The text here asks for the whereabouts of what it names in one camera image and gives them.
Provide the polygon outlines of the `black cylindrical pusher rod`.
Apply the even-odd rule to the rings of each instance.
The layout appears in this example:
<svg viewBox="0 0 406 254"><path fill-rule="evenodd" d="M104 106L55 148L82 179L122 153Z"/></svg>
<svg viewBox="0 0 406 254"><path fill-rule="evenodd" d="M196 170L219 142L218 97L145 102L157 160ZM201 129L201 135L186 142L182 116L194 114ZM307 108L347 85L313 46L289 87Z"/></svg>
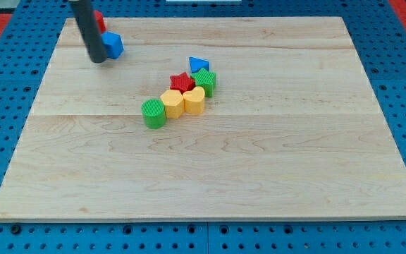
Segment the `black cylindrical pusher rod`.
<svg viewBox="0 0 406 254"><path fill-rule="evenodd" d="M107 54L90 0L68 0L91 62L106 61Z"/></svg>

